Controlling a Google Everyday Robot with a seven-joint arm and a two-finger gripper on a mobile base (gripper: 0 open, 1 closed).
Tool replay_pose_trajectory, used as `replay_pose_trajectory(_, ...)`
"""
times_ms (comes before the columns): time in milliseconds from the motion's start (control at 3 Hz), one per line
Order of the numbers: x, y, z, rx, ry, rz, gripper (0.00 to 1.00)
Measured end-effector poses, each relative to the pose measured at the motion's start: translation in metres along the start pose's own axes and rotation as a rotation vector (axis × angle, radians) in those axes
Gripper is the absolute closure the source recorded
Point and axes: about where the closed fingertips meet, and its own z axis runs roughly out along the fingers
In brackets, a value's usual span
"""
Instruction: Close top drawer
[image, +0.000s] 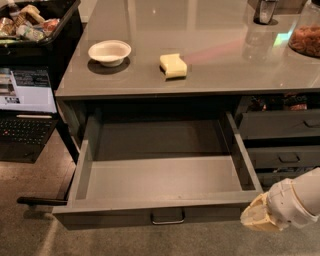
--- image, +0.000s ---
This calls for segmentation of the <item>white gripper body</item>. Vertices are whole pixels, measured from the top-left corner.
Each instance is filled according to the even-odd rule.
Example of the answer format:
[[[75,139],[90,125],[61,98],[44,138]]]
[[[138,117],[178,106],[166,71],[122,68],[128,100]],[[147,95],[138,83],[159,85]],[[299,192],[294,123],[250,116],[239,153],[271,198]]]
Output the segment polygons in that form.
[[[319,186],[314,178],[284,179],[267,193],[269,213],[281,228],[304,228],[319,219]]]

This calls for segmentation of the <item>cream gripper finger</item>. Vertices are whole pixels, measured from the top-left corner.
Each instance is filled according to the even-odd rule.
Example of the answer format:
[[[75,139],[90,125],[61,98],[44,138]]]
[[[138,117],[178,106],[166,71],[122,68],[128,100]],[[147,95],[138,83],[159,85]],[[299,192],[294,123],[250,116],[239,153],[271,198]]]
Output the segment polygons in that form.
[[[281,228],[269,213],[267,194],[258,195],[242,212],[240,221],[243,226],[253,231],[279,232]]]

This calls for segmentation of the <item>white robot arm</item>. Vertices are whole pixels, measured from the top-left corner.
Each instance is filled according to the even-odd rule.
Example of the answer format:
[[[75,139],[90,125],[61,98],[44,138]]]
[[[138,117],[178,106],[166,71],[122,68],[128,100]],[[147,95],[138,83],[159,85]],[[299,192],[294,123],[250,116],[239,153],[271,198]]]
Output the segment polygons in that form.
[[[243,226],[254,231],[278,232],[304,228],[320,217],[320,168],[294,179],[286,178],[258,195],[242,212]]]

